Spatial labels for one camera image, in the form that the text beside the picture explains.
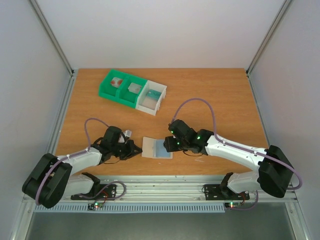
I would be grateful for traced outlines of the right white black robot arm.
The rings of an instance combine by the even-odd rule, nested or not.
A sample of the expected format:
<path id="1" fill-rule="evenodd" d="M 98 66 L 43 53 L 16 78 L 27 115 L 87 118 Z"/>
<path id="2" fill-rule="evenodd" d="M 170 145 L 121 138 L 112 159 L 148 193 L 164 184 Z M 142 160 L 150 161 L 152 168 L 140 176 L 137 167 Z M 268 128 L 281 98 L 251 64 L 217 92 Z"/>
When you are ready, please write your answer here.
<path id="1" fill-rule="evenodd" d="M 282 150 L 274 145 L 269 148 L 251 147 L 228 141 L 212 131 L 195 131 L 177 119 L 168 125 L 171 136 L 164 140 L 167 152 L 187 152 L 214 156 L 240 164 L 250 171 L 227 173 L 219 185 L 225 199 L 246 191 L 262 190 L 275 198 L 283 198 L 293 176 L 293 166 Z"/>

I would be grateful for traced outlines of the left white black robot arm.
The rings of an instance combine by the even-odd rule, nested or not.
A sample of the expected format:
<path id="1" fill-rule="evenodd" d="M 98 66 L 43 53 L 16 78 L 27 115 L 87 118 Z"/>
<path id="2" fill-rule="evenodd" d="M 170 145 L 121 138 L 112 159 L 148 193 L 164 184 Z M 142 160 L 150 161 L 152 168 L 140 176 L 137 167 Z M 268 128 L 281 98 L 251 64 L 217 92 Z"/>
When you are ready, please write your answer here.
<path id="1" fill-rule="evenodd" d="M 84 150 L 61 156 L 44 154 L 22 185 L 22 192 L 47 209 L 62 198 L 80 200 L 115 200 L 114 192 L 105 192 L 108 184 L 83 170 L 105 164 L 111 157 L 128 160 L 142 153 L 130 138 L 131 132 L 110 126 Z"/>

